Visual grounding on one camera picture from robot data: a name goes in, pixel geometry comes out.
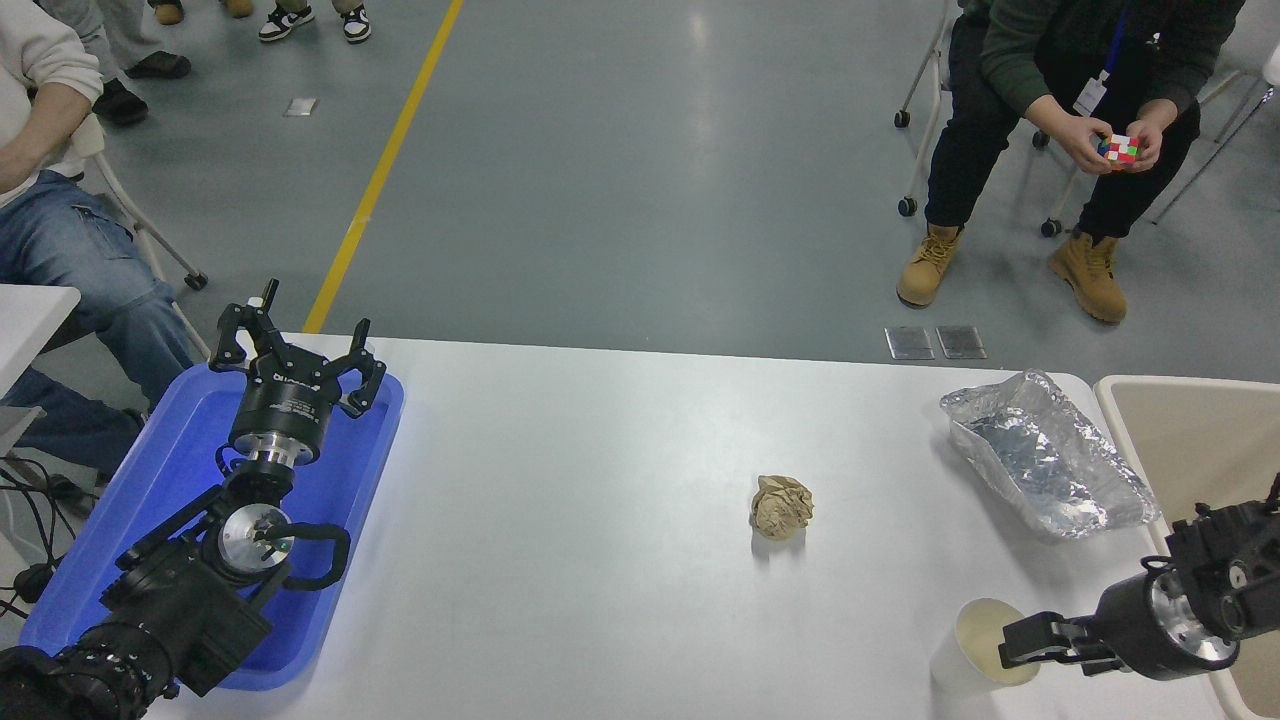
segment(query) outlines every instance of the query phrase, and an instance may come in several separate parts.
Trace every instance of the crumpled paper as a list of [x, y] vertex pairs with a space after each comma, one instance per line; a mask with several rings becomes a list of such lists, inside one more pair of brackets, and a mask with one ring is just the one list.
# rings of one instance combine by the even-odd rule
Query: crumpled paper
[[1160, 515], [1151, 489], [1047, 375], [946, 395], [951, 445], [1041, 537], [1083, 538]]
[[751, 525], [762, 536], [785, 541], [809, 525], [813, 493], [795, 478], [760, 475], [760, 492], [751, 501]]

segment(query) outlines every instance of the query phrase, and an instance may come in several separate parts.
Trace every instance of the tan work boot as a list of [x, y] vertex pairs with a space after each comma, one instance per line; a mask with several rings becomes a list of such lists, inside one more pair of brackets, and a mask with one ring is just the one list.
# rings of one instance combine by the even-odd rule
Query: tan work boot
[[1117, 242], [1103, 237], [1094, 246], [1089, 233], [1075, 231], [1048, 259], [1050, 269], [1071, 284], [1080, 307], [1103, 323], [1124, 320], [1128, 309], [1112, 272]]
[[915, 249], [915, 255], [902, 270], [902, 277], [897, 281], [897, 296], [908, 305], [924, 307], [938, 296], [938, 286], [942, 275], [947, 272], [947, 265], [956, 256], [956, 246], [960, 245], [960, 228], [942, 228], [929, 224], [924, 240]]
[[253, 14], [253, 0], [227, 0], [227, 13], [233, 18], [247, 18]]
[[182, 22], [182, 0], [155, 0], [151, 6], [156, 12], [156, 22], [163, 26], [175, 26]]

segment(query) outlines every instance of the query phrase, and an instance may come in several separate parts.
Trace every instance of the crumpled aluminum foil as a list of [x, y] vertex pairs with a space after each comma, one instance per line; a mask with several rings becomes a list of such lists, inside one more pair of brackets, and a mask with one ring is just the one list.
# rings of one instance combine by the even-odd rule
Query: crumpled aluminum foil
[[1047, 539], [1142, 525], [1151, 489], [1101, 429], [1038, 370], [942, 397], [951, 443]]

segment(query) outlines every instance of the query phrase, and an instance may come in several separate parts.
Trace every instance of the crumpled brown paper ball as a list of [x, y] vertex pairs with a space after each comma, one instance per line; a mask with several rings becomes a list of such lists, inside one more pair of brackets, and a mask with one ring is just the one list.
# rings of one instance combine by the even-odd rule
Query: crumpled brown paper ball
[[813, 493], [785, 475], [760, 475], [760, 492], [751, 501], [751, 524], [762, 536], [783, 541], [809, 524]]

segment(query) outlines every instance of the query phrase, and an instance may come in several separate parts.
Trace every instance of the beige container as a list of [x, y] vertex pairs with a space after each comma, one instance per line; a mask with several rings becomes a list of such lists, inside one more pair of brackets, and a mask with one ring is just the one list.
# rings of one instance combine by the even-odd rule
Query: beige container
[[929, 660], [929, 674], [943, 691], [957, 696], [989, 693], [1030, 682], [1039, 665], [1005, 669], [1000, 665], [1000, 643], [1005, 625], [1023, 619], [1011, 605], [980, 597], [969, 601], [956, 614]]
[[[1151, 486], [1165, 516], [1148, 525], [1156, 547], [1174, 520], [1262, 500], [1280, 471], [1280, 386], [1201, 378], [1111, 375], [1094, 392], [1120, 454]], [[1233, 720], [1280, 717], [1280, 633], [1244, 641], [1240, 660], [1211, 676]]]

